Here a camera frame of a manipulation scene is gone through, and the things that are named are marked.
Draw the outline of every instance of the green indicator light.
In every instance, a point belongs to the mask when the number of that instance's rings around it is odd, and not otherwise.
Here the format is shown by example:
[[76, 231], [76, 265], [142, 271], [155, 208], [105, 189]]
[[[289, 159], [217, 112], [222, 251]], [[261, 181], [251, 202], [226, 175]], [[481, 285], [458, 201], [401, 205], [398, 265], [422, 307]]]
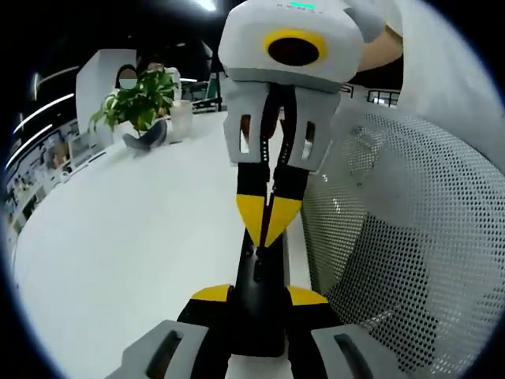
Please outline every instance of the green indicator light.
[[314, 10], [314, 6], [310, 4], [305, 4], [304, 2], [290, 2], [292, 6], [300, 6], [301, 8], [307, 8], [307, 9], [312, 9]]

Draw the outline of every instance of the perforated mesh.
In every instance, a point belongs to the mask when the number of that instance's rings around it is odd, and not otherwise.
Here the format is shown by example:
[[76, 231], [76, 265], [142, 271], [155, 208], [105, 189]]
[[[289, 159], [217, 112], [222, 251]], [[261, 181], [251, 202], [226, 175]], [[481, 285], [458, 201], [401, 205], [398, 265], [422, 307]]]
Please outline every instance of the perforated mesh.
[[413, 377], [456, 377], [505, 303], [505, 177], [428, 122], [343, 102], [302, 209], [312, 286]]

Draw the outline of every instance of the white tabletop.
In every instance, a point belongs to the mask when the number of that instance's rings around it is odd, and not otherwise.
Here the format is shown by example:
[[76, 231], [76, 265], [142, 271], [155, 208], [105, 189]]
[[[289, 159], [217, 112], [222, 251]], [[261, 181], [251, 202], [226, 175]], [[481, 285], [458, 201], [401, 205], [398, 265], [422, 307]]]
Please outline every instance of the white tabletop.
[[[105, 377], [126, 347], [175, 320], [194, 292], [234, 283], [244, 226], [225, 117], [196, 115], [194, 138], [145, 156], [110, 146], [26, 223], [14, 277], [35, 334], [67, 377]], [[288, 244], [291, 283], [309, 287], [299, 217]], [[274, 366], [272, 377], [290, 377]]]

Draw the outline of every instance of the ceiling light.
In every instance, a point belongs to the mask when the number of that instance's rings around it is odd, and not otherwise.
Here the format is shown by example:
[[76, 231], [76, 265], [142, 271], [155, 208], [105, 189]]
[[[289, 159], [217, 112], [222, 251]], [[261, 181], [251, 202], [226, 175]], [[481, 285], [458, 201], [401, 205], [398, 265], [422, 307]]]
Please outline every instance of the ceiling light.
[[6, 164], [6, 168], [13, 162], [13, 160], [16, 159], [17, 156], [19, 156], [23, 152], [23, 150], [25, 150], [34, 140], [36, 140], [38, 137], [40, 137], [44, 132], [47, 132], [52, 126], [53, 126], [53, 124], [49, 124], [44, 129], [37, 132], [32, 138], [30, 138], [24, 144], [22, 144], [22, 146], [20, 148], [18, 148], [18, 150], [16, 150], [14, 152], [14, 154], [12, 154], [12, 156], [9, 158], [9, 160], [7, 161], [7, 164]]
[[75, 69], [78, 69], [79, 66], [73, 66], [73, 67], [69, 67], [68, 69], [63, 69], [61, 71], [58, 71], [57, 73], [52, 73], [51, 75], [49, 75], [48, 77], [43, 77], [42, 79], [39, 79], [38, 80], [38, 83], [37, 83], [37, 87], [40, 87], [40, 85], [44, 82], [44, 81], [48, 81], [50, 79], [52, 79], [53, 77], [57, 77], [58, 75], [62, 75], [64, 73], [69, 73], [70, 71], [74, 71]]
[[208, 10], [209, 12], [214, 12], [215, 11], [215, 5], [212, 0], [196, 0], [196, 2], [205, 10]]
[[33, 98], [37, 100], [37, 89], [39, 87], [39, 74], [35, 73], [33, 76]]
[[37, 109], [35, 112], [33, 112], [27, 118], [25, 118], [23, 121], [21, 121], [19, 123], [19, 125], [16, 126], [16, 128], [14, 128], [13, 134], [16, 133], [20, 128], [23, 127], [24, 124], [26, 124], [28, 121], [30, 121], [32, 118], [34, 118], [36, 115], [44, 112], [47, 108], [50, 108], [53, 105], [56, 105], [56, 104], [60, 103], [63, 100], [70, 99], [71, 97], [73, 97], [73, 95], [74, 95], [73, 93], [70, 93], [70, 94], [68, 94], [66, 96], [63, 96], [63, 97], [60, 97], [59, 99], [56, 99], [55, 101], [51, 101], [49, 104], [44, 105], [42, 108]]

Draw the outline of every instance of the white wall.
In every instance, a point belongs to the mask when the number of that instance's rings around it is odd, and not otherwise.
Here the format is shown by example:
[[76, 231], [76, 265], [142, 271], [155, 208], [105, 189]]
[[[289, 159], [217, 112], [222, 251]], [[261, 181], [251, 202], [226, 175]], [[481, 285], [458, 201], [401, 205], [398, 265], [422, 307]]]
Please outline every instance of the white wall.
[[[126, 49], [99, 50], [80, 69], [76, 79], [76, 109], [79, 133], [88, 131], [89, 119], [114, 89], [119, 68], [137, 66], [136, 51]], [[97, 124], [97, 142], [106, 147], [112, 144], [112, 132], [103, 122]]]

